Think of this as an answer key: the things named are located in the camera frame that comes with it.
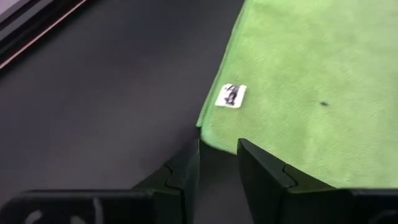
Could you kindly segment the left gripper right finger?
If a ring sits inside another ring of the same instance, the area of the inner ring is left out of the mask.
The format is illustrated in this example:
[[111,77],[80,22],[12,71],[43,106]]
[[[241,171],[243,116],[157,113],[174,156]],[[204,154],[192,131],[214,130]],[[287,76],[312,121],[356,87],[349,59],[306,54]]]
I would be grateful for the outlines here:
[[338,189],[243,138],[237,156],[254,224],[398,224],[398,189]]

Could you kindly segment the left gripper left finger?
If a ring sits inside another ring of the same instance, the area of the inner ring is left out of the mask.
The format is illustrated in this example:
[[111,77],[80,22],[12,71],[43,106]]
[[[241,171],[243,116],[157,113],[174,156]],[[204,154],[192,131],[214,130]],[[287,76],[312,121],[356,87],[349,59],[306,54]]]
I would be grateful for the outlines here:
[[21,192],[0,207],[0,224],[193,224],[199,178],[194,140],[131,189]]

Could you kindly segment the green microfiber towel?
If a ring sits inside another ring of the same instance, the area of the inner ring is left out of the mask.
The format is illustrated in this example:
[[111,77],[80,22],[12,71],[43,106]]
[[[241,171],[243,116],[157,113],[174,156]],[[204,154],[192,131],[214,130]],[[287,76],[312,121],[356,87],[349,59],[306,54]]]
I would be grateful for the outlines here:
[[398,188],[398,0],[245,0],[197,125],[334,187]]

